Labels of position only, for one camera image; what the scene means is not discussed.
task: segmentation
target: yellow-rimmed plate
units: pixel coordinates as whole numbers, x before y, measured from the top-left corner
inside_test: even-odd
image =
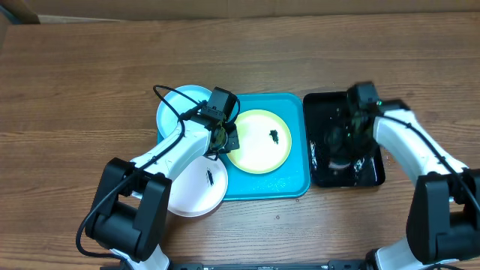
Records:
[[[252,109],[235,120],[240,148],[226,156],[247,173],[270,173],[288,158],[292,148],[290,129],[278,115]]]

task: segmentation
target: cable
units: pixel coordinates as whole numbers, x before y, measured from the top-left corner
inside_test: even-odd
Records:
[[[177,118],[180,119],[180,115],[179,113],[172,107],[172,105],[170,105],[164,97],[161,96],[161,94],[157,91],[157,87],[159,87],[159,85],[154,85],[153,87],[153,91],[155,92],[155,94],[165,103],[165,105],[167,105],[171,110],[172,112],[175,114],[175,116]],[[82,223],[80,224],[78,230],[76,231],[76,239],[75,239],[75,244],[76,244],[76,249],[78,249],[78,251],[85,255],[85,256],[88,256],[88,257],[94,257],[94,258],[113,258],[113,259],[118,259],[118,260],[121,260],[123,263],[125,262],[125,258],[122,257],[122,256],[119,256],[119,255],[116,255],[116,254],[113,254],[113,253],[95,253],[95,252],[90,252],[90,251],[87,251],[85,250],[83,247],[82,247],[82,243],[81,243],[81,238],[82,238],[82,233],[83,233],[83,230],[85,229],[85,226],[87,224],[87,222],[89,221],[90,218],[92,218],[92,216],[98,211],[98,209],[113,195],[113,194],[117,194],[122,188],[124,188],[128,182],[130,182],[132,179],[134,179],[135,176],[139,175],[144,169],[150,167],[153,163],[155,163],[156,161],[158,161],[159,158],[161,158],[163,155],[165,155],[168,151],[170,151],[173,147],[175,147],[179,142],[180,140],[183,138],[183,136],[185,135],[185,124],[183,121],[180,121],[180,125],[181,125],[181,132],[180,132],[180,135],[177,137],[177,139],[170,145],[168,145],[160,154],[154,156],[151,160],[147,161],[147,163],[143,164],[140,168],[136,169],[132,174],[130,174],[129,176],[125,177],[125,179],[123,179],[120,183],[118,183],[87,215],[86,217],[83,219]]]
[[[455,172],[455,170],[450,166],[450,164],[445,160],[445,158],[435,149],[435,147],[431,144],[431,142],[425,137],[425,135],[420,132],[418,129],[414,128],[411,123],[406,123],[401,121],[400,119],[396,119],[386,115],[378,115],[381,118],[388,119],[393,122],[397,122],[398,124],[404,125],[407,128],[411,129],[415,134],[417,134],[420,139],[425,143],[425,145],[433,152],[433,154],[438,158],[439,162],[451,173],[453,178],[462,186],[463,191],[465,191],[466,196],[469,198],[470,202],[475,207],[475,210],[480,215],[480,205],[477,202],[475,196],[473,196],[472,191],[470,188],[465,184],[465,182],[461,179],[461,177]]]
[[[195,103],[196,105],[198,105],[198,102],[196,102],[193,98],[187,96],[186,94],[180,92],[179,90],[176,90],[176,89],[174,89],[174,88],[171,88],[171,87],[168,87],[168,86],[165,86],[165,85],[154,85],[154,86],[153,86],[153,91],[155,91],[155,94],[157,94],[158,97],[160,97],[160,94],[158,94],[157,88],[166,89],[166,90],[175,92],[175,93],[183,96],[184,98],[187,98],[189,101]]]

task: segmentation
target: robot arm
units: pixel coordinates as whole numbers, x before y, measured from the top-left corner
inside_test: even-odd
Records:
[[[457,173],[462,173],[467,168],[464,163],[454,159],[428,135],[417,122],[415,114],[411,110],[393,109],[384,112],[383,115],[410,123],[412,127],[422,132]],[[438,162],[437,157],[425,142],[411,128],[405,127],[403,124],[377,116],[373,123],[373,138],[393,155],[414,186],[416,186],[419,176],[426,176],[430,172],[441,175],[450,173]]]
[[[164,141],[131,162],[112,159],[101,176],[91,207],[97,211],[86,220],[86,235],[127,259],[134,269],[165,269],[168,259],[158,242],[164,230],[172,181],[194,159],[202,155],[218,157],[219,153],[239,147],[236,126],[227,122],[236,102],[234,94],[215,88],[208,102],[180,115],[183,134],[179,123]],[[170,151],[158,157],[169,147]],[[126,178],[129,182],[120,185]],[[117,190],[114,196],[107,196]],[[119,201],[119,195],[131,194],[141,199],[138,208]]]
[[[401,100],[381,101],[372,83],[350,88],[347,103],[349,111],[345,116],[349,121],[341,136],[346,147],[334,156],[355,158],[381,145],[391,152],[415,185],[406,237],[380,248],[366,261],[378,270],[416,270],[479,256],[480,215],[459,182],[466,183],[474,200],[480,201],[480,170],[468,169],[442,149]],[[465,205],[462,212],[450,213],[450,197]]]

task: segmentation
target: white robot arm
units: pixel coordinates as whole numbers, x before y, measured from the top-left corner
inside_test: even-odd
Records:
[[[156,87],[155,93],[172,109]],[[196,158],[218,158],[218,154],[239,147],[236,116],[227,121],[236,103],[239,100],[234,94],[215,88],[208,102],[198,103],[182,115],[175,112],[179,117],[176,129],[152,150],[131,162],[112,159],[105,166],[91,211],[77,233],[79,251],[87,256],[121,259],[126,269],[167,269],[170,261],[158,241],[163,234],[172,182]],[[138,208],[118,200],[119,195],[131,194],[141,199]],[[114,255],[84,250],[79,237],[84,227],[88,237]]]
[[[464,169],[467,168],[464,163],[454,159],[443,150],[443,148],[425,132],[411,110],[389,110],[384,113],[384,116],[410,123],[412,127],[422,132],[457,173],[462,173]],[[434,153],[427,147],[425,142],[414,133],[411,128],[403,124],[388,118],[376,117],[373,124],[373,138],[379,145],[385,147],[393,155],[414,186],[416,186],[419,176],[426,176],[432,172],[441,175],[450,174],[439,162]],[[375,260],[378,270],[416,270],[429,266],[424,265],[415,258],[408,244],[407,237],[403,237],[391,246],[380,248],[375,253]],[[456,261],[455,258],[446,259],[439,263],[451,263],[454,261]]]

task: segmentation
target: white paper plate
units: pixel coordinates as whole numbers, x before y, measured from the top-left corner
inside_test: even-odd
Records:
[[[183,85],[176,90],[186,94],[194,101],[208,101],[212,92],[205,87],[198,85]],[[191,102],[180,94],[171,91],[165,95],[165,100],[178,112],[178,114],[185,113],[189,109],[195,107],[195,103]],[[172,110],[160,102],[157,109],[157,128],[163,138],[167,138],[177,126],[178,119],[173,114]]]
[[[220,159],[198,157],[173,182],[168,210],[188,218],[204,215],[224,199],[227,186],[227,169]]]
[[[292,135],[278,115],[263,109],[252,109],[241,113],[235,124],[240,148],[226,156],[240,170],[255,174],[270,173],[288,158]],[[276,142],[272,132],[276,132]]]

